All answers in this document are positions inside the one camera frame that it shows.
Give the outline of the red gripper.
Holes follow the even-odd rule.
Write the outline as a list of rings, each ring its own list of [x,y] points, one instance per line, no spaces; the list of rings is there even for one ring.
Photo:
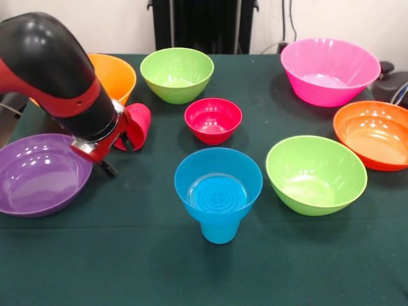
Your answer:
[[[116,112],[118,115],[117,122],[106,136],[96,142],[89,143],[75,138],[70,145],[73,152],[92,163],[97,163],[111,179],[117,177],[117,170],[111,164],[104,161],[104,158],[116,140],[120,138],[128,152],[139,150],[142,146],[141,136],[131,134],[132,120],[129,112],[124,107],[120,107]]]

